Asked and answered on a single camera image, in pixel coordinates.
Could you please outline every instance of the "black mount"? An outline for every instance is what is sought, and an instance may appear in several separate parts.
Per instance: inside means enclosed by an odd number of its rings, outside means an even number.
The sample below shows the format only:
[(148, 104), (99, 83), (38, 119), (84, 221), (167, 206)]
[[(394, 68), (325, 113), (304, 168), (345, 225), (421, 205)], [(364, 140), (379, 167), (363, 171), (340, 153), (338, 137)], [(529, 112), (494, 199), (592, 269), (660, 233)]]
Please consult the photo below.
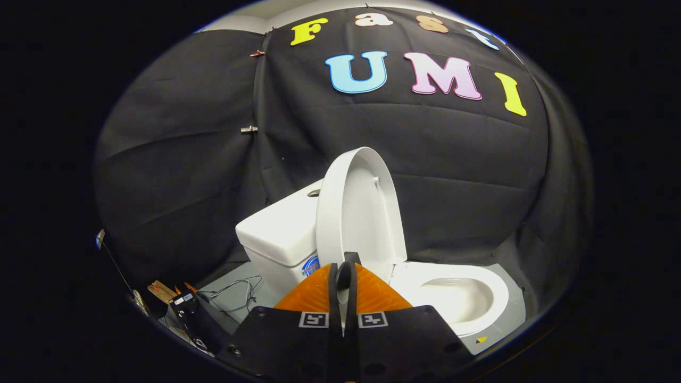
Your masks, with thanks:
[[(432, 306), (357, 314), (357, 253), (329, 270), (329, 313), (257, 306), (217, 359), (264, 382), (439, 382), (473, 355)], [(349, 289), (345, 334), (338, 290)]]

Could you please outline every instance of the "white wall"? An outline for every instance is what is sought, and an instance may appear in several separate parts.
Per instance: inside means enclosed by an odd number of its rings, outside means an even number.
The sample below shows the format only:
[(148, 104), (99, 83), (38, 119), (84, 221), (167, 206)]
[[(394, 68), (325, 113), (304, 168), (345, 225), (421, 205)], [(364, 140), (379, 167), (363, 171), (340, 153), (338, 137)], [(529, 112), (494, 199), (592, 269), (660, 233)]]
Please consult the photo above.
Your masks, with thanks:
[(371, 7), (405, 8), (426, 14), (433, 12), (436, 17), (455, 20), (488, 35), (492, 35), (487, 29), (462, 18), (447, 8), (420, 0), (265, 0), (225, 15), (197, 32), (215, 29), (237, 29), (265, 33), (271, 31), (272, 27), (279, 28), (282, 25), (323, 12), (353, 7), (366, 7), (365, 3)]

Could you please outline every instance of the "black fabric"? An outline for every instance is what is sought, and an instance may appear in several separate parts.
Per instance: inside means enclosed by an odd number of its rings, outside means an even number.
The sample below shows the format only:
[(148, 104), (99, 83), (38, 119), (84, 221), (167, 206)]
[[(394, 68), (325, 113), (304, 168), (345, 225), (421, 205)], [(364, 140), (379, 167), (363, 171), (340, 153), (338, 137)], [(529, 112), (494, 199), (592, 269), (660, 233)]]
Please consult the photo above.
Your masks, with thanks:
[(97, 205), (115, 254), (139, 284), (195, 283), (247, 260), (234, 226), (264, 207), (253, 137), (262, 35), (189, 36), (126, 90), (99, 137)]
[[(353, 8), (265, 36), (201, 32), (130, 86), (99, 139), (95, 181), (105, 228), (140, 283), (207, 281), (244, 262), (240, 220), (368, 146), (392, 173), (410, 259), (500, 262), (526, 288), (530, 316), (565, 290), (591, 212), (588, 151), (565, 97), (496, 38), (498, 51), (452, 20), (440, 18), (449, 32), (437, 33), (418, 25), (422, 12), (371, 12), (394, 24), (358, 27), (366, 8)], [(290, 45), (293, 26), (320, 17), (329, 21), (315, 39)], [(256, 49), (266, 54), (250, 57)], [(334, 89), (324, 61), (354, 55), (361, 80), (369, 50), (387, 52), (386, 83), (369, 93)], [(440, 66), (469, 61), (482, 100), (414, 93), (406, 52)], [(506, 110), (495, 72), (518, 82), (527, 116)], [(241, 134), (249, 125), (258, 132)]]

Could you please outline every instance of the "blue letter u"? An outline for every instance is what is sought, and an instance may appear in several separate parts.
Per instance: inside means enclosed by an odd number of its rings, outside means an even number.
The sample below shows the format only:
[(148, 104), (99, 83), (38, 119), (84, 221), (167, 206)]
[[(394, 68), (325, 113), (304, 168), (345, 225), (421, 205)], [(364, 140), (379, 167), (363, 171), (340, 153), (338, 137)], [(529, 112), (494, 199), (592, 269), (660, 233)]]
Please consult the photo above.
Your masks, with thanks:
[(371, 77), (362, 81), (352, 78), (350, 61), (355, 58), (353, 55), (331, 57), (324, 63), (330, 67), (331, 84), (334, 88), (343, 93), (365, 93), (375, 91), (385, 84), (387, 78), (385, 64), (383, 63), (385, 56), (387, 56), (387, 53), (381, 50), (362, 53), (362, 57), (369, 60), (369, 68), (371, 69)]

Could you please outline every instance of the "clip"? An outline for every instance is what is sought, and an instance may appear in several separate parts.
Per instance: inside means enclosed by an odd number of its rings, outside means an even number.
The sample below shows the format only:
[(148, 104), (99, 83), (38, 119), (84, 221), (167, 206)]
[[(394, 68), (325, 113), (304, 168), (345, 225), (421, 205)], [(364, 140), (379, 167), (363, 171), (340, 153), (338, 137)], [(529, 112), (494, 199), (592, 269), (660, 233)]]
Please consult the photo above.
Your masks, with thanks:
[(242, 133), (257, 132), (257, 126), (249, 125), (248, 127), (242, 127), (241, 132)]

